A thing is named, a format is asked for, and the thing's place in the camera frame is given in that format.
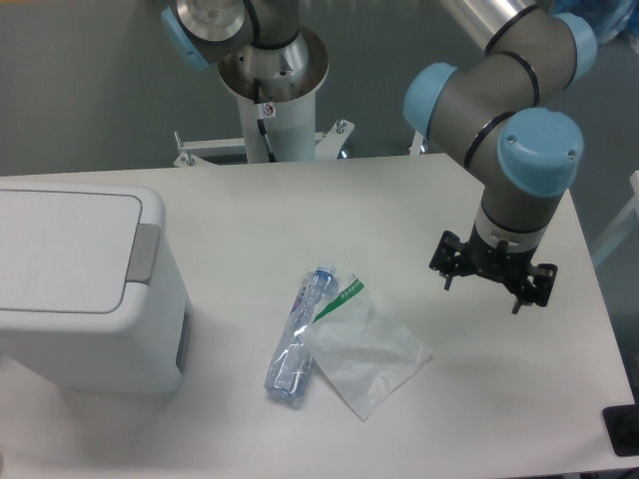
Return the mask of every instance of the light blue joint cap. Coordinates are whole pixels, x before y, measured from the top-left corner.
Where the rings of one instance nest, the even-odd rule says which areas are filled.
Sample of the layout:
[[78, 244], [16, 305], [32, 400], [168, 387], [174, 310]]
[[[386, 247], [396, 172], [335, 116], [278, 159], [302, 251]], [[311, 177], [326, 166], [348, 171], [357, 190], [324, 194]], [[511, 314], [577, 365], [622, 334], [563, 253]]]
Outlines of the light blue joint cap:
[[193, 42], [191, 42], [189, 36], [184, 32], [170, 7], [167, 7], [162, 12], [162, 25], [180, 56], [191, 68], [201, 72], [211, 66], [200, 54]]
[[439, 94], [455, 70], [447, 63], [435, 63], [417, 75], [408, 87], [403, 99], [403, 115], [424, 137]]
[[506, 177], [530, 195], [562, 195], [577, 175], [583, 155], [579, 127], [563, 113], [523, 110], [504, 125], [497, 158]]
[[572, 79], [574, 82], [578, 78], [585, 75], [595, 63], [597, 58], [597, 38], [592, 28], [583, 18], [573, 15], [572, 13], [560, 13], [554, 15], [570, 28], [572, 36], [575, 38], [577, 46], [577, 68]]

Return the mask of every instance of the plastic water bottle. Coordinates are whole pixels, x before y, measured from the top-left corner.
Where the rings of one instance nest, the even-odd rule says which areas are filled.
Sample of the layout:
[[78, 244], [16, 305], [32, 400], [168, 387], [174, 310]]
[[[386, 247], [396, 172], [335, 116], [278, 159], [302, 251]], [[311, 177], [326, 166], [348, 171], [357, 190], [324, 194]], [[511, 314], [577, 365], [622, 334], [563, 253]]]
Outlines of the plastic water bottle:
[[603, 45], [625, 28], [636, 3], [637, 0], [554, 0], [550, 10], [582, 17], [592, 28], [599, 45]]
[[315, 362], [304, 348], [303, 335], [318, 302], [337, 292], [334, 274], [334, 266], [320, 264], [303, 281], [264, 383], [271, 396], [291, 404], [299, 403], [304, 396]]

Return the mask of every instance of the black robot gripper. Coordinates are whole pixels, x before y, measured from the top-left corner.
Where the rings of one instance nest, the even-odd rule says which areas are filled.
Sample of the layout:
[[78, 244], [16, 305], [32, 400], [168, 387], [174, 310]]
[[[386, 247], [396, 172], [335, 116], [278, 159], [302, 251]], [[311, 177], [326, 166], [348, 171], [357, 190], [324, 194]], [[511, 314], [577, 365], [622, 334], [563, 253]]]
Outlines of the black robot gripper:
[[475, 228], [468, 242], [461, 242], [452, 232], [444, 232], [429, 267], [445, 278], [446, 290], [456, 276], [476, 274], [502, 283], [516, 297], [512, 308], [516, 314], [523, 305], [546, 306], [555, 282], [557, 266], [533, 266], [530, 260], [534, 252], [535, 249], [510, 252], [506, 240], [501, 240], [497, 247], [491, 246]]

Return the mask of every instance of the bottle cap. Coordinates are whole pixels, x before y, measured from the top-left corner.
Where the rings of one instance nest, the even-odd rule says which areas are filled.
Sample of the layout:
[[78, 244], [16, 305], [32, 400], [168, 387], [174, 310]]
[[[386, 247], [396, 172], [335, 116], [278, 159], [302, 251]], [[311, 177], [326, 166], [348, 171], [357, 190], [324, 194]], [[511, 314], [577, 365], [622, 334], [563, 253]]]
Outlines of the bottle cap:
[[335, 276], [337, 268], [329, 262], [321, 262], [320, 264], [318, 264], [318, 267], [316, 267], [316, 271], [327, 272], [331, 276]]

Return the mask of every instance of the black cable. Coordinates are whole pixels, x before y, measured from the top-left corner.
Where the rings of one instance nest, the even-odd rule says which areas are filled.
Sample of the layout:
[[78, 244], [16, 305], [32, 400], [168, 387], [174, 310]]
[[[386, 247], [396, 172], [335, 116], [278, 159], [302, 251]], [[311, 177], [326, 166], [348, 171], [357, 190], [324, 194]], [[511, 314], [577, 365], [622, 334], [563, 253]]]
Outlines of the black cable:
[[[253, 81], [253, 103], [254, 105], [258, 105], [260, 103], [260, 86], [262, 82], [259, 79], [254, 79]], [[264, 146], [267, 149], [267, 155], [269, 155], [269, 163], [277, 163], [278, 159], [276, 159], [276, 154], [273, 152], [273, 148], [271, 147], [271, 140], [269, 140], [269, 135], [267, 134], [267, 126], [264, 123], [264, 119], [258, 119], [258, 130], [260, 130], [260, 135], [264, 139]]]
[[626, 472], [621, 474], [617, 479], [629, 479], [629, 477], [637, 471], [639, 471], [639, 467], [633, 467], [632, 469], [628, 469]]

